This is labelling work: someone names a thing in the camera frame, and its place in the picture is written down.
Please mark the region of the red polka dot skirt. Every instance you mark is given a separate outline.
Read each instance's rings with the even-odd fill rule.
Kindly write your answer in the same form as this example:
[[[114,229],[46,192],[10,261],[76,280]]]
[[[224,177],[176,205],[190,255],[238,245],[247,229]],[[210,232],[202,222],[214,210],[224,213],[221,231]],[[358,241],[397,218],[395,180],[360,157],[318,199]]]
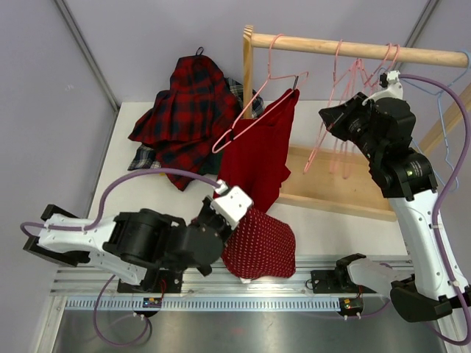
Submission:
[[[291,227],[255,208],[242,218],[222,253],[227,270],[242,280],[292,277],[296,238]]]

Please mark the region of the navy white plaid skirt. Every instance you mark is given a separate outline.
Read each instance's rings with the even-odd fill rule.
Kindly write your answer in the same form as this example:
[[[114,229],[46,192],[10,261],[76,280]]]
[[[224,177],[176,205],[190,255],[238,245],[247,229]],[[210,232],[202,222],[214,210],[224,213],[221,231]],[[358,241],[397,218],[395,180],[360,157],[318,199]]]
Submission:
[[[225,82],[227,87],[229,88],[230,92],[237,98],[240,107],[244,107],[244,86],[237,82],[236,80],[225,77]],[[251,118],[257,119],[259,118],[265,110],[264,101],[261,97],[258,97],[252,103],[252,112]],[[152,169],[152,168],[160,168],[161,165],[156,157],[156,152],[145,146],[140,145],[135,153],[133,160],[131,161],[130,165],[128,166],[128,171],[135,171],[141,169]]]

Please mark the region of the light blue wire hanger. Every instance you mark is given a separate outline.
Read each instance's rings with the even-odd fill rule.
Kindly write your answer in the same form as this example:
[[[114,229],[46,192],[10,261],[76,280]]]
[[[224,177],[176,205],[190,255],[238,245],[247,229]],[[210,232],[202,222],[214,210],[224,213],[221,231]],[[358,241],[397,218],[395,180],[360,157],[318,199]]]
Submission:
[[[470,53],[466,49],[461,49],[461,50],[459,50],[459,52],[461,52],[462,54],[465,54],[466,57],[467,57],[467,60],[469,62]],[[447,88],[451,89],[452,86],[454,86],[454,84],[456,84],[457,81],[459,81],[463,76],[465,76],[468,73],[469,70],[470,70],[470,63],[467,63],[467,66],[464,69],[464,71],[462,73],[460,73],[452,81],[450,81],[447,84]],[[442,106],[442,97],[443,97],[444,94],[445,94],[445,90],[440,90],[438,92],[436,102],[437,102],[437,108],[438,108],[438,111],[439,111],[439,122],[441,124],[441,129],[442,129],[442,134],[443,134],[443,143],[444,143],[444,147],[445,147],[444,162],[446,163],[446,165],[450,169],[450,171],[453,173],[456,169],[456,165],[453,163],[453,161],[451,160],[451,157],[450,157],[451,150],[450,150],[450,142],[449,142],[448,135],[449,135],[449,131],[450,131],[451,127],[450,127],[450,123],[447,123],[446,120],[445,120],[445,114],[444,114],[444,110],[443,110],[443,106]],[[440,179],[440,178],[439,178],[439,181],[442,183],[443,186],[445,186],[445,181]],[[455,177],[453,181],[454,181],[454,186],[451,188],[451,192],[454,192],[454,191],[459,189],[459,179],[458,179],[458,177]]]

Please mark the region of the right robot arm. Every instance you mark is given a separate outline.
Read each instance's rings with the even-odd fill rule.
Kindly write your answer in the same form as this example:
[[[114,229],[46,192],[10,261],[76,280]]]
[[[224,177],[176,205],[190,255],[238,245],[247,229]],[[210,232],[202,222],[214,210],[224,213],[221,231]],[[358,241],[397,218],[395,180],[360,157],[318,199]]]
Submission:
[[[411,323],[452,314],[461,306],[459,294],[469,307],[469,283],[448,242],[437,241],[434,235],[437,182],[427,157],[410,147],[416,117],[409,104],[392,97],[373,101],[358,93],[343,104],[321,109],[319,115],[330,134],[354,143],[366,157],[373,182],[397,217],[414,268],[413,274],[404,275],[352,254],[336,263],[336,287],[369,288],[390,299],[397,313]]]

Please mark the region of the red black plaid skirt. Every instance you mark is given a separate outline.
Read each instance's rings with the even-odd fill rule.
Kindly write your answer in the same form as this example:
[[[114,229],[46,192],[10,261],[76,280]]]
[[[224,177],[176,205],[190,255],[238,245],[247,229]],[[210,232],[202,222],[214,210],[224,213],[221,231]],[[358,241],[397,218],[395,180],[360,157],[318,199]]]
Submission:
[[[153,149],[163,168],[196,173],[241,107],[218,65],[203,54],[181,57],[169,82],[128,139]]]

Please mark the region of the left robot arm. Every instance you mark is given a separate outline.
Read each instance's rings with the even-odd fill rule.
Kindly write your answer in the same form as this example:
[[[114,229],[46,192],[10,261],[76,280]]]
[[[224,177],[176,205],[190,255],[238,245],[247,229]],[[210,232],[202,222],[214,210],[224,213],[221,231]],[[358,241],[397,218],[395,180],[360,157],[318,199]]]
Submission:
[[[94,226],[91,220],[50,204],[39,234],[28,235],[23,249],[59,265],[88,264],[114,274],[130,290],[157,293],[163,279],[178,279],[189,268],[210,275],[246,211],[230,198],[207,197],[189,224],[142,209]]]

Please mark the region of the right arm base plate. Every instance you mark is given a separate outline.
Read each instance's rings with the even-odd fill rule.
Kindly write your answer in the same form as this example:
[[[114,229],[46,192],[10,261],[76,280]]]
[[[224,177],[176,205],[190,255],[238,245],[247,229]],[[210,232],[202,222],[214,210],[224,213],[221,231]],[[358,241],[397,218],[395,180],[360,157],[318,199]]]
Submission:
[[[351,289],[345,278],[337,270],[312,270],[310,272],[314,293],[350,293]]]

